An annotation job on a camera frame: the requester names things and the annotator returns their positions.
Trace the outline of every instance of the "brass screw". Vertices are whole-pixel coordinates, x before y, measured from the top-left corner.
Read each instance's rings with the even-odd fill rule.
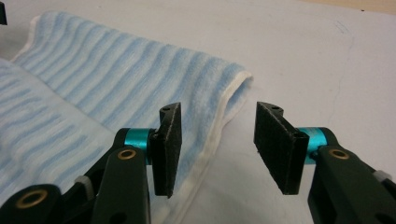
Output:
[[[340,149],[331,149],[329,150],[330,155],[334,156],[337,159],[340,160],[347,160],[349,159],[349,155],[345,153],[345,151],[340,150]]]
[[[136,151],[135,150],[131,150],[131,149],[125,149],[121,152],[119,152],[119,159],[120,160],[129,160],[131,158],[133,158],[136,155]]]
[[[25,209],[25,208],[33,207],[33,206],[43,202],[44,199],[47,198],[47,196],[48,196],[48,193],[44,189],[32,190],[30,192],[25,193],[22,197],[20,197],[18,199],[17,204],[16,204],[17,208]]]

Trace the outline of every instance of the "striped towel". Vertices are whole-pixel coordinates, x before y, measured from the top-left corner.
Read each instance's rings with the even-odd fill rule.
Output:
[[[32,20],[28,43],[0,61],[0,203],[28,185],[63,192],[123,127],[158,128],[181,102],[183,145],[175,194],[153,196],[153,223],[182,219],[221,129],[244,103],[250,73],[202,52],[128,35],[64,13]]]

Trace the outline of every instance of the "black object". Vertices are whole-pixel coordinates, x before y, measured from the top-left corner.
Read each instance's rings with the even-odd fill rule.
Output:
[[[282,115],[280,107],[258,102],[254,142],[279,188],[290,194],[298,192],[306,138]],[[308,204],[314,222],[396,224],[396,185],[377,180],[375,169],[341,147],[331,130],[320,129],[327,145],[312,155],[317,166]]]
[[[7,25],[6,6],[0,2],[0,24]]]
[[[147,139],[156,195],[172,196],[181,148],[180,103],[160,110],[161,126]],[[0,209],[0,223],[150,223],[146,158],[125,145],[120,129],[113,146],[64,195],[54,185],[36,185],[11,196]]]

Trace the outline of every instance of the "white table surface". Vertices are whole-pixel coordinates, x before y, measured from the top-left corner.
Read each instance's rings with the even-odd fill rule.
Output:
[[[0,57],[24,45],[47,10],[240,63],[255,78],[223,130],[182,223],[312,223],[301,193],[283,196],[253,144],[257,101],[279,105],[295,127],[330,128],[340,144],[396,177],[396,16],[298,0],[2,0]]]

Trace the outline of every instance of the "towel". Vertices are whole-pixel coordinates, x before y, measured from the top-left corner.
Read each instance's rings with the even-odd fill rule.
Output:
[[[25,47],[0,61],[0,78],[0,203],[33,184],[67,191],[117,130],[158,128],[159,109],[181,102],[171,199],[153,196],[148,169],[153,223],[183,218],[252,80],[236,63],[54,11],[32,20]]]

